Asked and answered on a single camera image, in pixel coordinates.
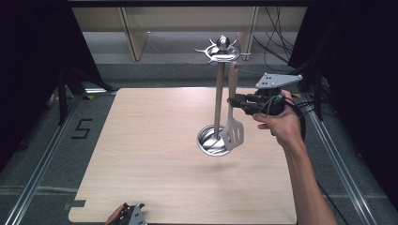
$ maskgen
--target wooden tabletop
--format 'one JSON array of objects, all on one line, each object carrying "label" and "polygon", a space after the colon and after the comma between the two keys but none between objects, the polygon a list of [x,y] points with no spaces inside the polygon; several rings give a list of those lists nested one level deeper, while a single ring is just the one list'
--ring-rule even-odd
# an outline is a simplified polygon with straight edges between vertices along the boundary
[{"label": "wooden tabletop", "polygon": [[199,150],[214,105],[214,88],[119,90],[75,198],[84,207],[72,207],[69,219],[104,222],[122,203],[144,203],[148,223],[295,224],[283,149],[251,116],[234,109],[245,142],[230,154]]}]

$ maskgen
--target floor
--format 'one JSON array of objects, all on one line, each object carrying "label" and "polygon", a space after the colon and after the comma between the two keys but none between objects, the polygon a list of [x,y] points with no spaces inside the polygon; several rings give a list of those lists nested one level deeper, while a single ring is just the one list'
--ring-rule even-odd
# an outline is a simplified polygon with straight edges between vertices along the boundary
[{"label": "floor", "polygon": [[[208,64],[194,49],[206,48],[209,38],[215,41],[220,35],[236,39],[233,33],[150,33],[142,58],[132,62],[124,34],[84,33],[102,79],[114,87],[215,86],[216,65]],[[265,33],[255,36],[268,43]],[[296,33],[283,33],[283,37],[294,44]],[[268,46],[287,59],[283,48],[274,43]],[[250,60],[239,58],[238,64],[238,85],[245,87],[253,87],[264,72],[284,74],[292,69],[270,53],[264,54],[256,42]],[[286,89],[298,91],[294,84]],[[302,93],[297,101],[311,97],[312,93]],[[63,127],[58,126],[58,102],[53,101],[26,137],[27,148],[17,151],[0,173],[0,222],[20,209],[15,205],[22,205],[16,224],[71,224],[69,209],[114,98],[115,93],[69,94],[69,117]],[[357,154],[332,105],[322,105],[324,121],[318,121],[310,108],[304,111],[315,175],[325,197],[332,199],[330,205],[335,204],[340,224],[398,224],[397,211]],[[30,187],[32,193],[26,193]]]}]

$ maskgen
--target slotted spatula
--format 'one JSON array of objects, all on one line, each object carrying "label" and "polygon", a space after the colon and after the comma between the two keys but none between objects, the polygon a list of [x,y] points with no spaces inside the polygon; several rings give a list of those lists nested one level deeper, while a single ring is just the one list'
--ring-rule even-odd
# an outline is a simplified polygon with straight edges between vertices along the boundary
[{"label": "slotted spatula", "polygon": [[[237,91],[237,62],[232,63],[228,76],[229,97],[234,98]],[[243,125],[234,118],[233,110],[234,108],[230,104],[228,108],[228,120],[224,130],[220,133],[225,144],[225,149],[228,151],[243,144],[244,139]]]}]

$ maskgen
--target spatula handle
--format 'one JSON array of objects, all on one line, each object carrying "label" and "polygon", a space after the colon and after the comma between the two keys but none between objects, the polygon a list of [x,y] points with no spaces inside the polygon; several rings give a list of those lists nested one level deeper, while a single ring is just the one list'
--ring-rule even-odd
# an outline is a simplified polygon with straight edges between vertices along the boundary
[{"label": "spatula handle", "polygon": [[229,97],[234,98],[237,92],[237,62],[233,62],[229,68]]}]

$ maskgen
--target black tape marking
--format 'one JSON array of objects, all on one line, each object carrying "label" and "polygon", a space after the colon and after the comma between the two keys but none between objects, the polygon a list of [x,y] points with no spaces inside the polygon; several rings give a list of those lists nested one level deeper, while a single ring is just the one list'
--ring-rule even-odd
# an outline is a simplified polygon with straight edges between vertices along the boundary
[{"label": "black tape marking", "polygon": [[74,137],[72,137],[72,139],[86,139],[87,138],[88,132],[90,132],[91,128],[80,128],[80,125],[84,121],[93,121],[93,119],[81,119],[79,121],[79,124],[77,125],[76,130],[85,130],[85,135],[83,137],[74,136]]}]

